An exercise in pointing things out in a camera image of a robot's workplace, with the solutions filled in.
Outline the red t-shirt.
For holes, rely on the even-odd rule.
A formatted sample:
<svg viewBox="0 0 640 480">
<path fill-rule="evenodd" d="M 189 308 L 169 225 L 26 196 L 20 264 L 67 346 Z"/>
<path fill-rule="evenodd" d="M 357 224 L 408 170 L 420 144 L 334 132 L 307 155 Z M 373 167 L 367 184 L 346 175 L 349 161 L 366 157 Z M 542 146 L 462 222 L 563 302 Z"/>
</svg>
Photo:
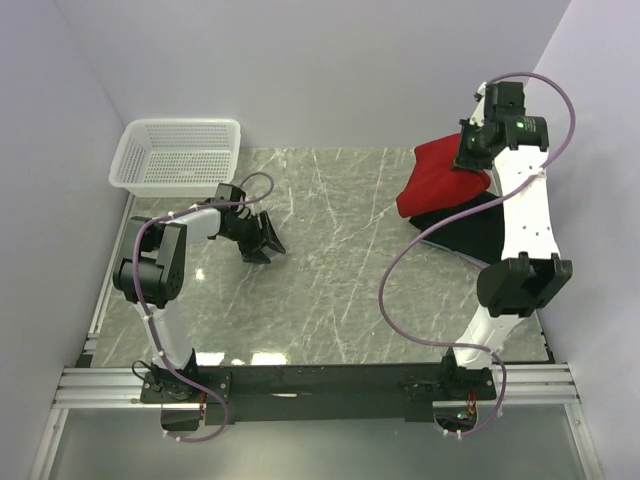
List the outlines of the red t-shirt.
<svg viewBox="0 0 640 480">
<path fill-rule="evenodd" d="M 402 218 L 456 207 L 485 192 L 487 173 L 454 169 L 461 134 L 456 133 L 414 148 L 415 164 L 408 182 L 396 197 Z"/>
</svg>

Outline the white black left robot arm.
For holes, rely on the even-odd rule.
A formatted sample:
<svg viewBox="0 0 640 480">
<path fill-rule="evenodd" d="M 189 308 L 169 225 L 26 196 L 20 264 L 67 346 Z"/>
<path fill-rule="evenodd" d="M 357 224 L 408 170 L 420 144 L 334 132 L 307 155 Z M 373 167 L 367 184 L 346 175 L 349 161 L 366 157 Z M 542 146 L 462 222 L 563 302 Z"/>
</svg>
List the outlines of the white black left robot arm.
<svg viewBox="0 0 640 480">
<path fill-rule="evenodd" d="M 243 262 L 260 265 L 271 262 L 267 249 L 286 252 L 268 213 L 254 212 L 252 203 L 241 186 L 221 183 L 213 197 L 183 212 L 155 219 L 134 216 L 126 224 L 113 286 L 134 305 L 151 344 L 146 383 L 177 402 L 205 386 L 178 305 L 187 246 L 223 238 L 237 245 Z"/>
</svg>

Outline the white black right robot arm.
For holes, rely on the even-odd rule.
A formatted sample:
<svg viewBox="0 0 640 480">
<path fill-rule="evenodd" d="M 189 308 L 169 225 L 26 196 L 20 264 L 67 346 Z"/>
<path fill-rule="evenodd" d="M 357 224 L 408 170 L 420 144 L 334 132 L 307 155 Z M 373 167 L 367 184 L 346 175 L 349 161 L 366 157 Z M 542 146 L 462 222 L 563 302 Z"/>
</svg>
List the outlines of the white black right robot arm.
<svg viewBox="0 0 640 480">
<path fill-rule="evenodd" d="M 484 83 L 475 99 L 473 114 L 461 123 L 453 166 L 494 171 L 502 192 L 504 241 L 499 261 L 479 274 L 479 306 L 452 349 L 456 374 L 469 389 L 493 384 L 493 356 L 505 338 L 545 307 L 573 274 L 551 226 L 546 120 L 526 114 L 520 82 Z"/>
</svg>

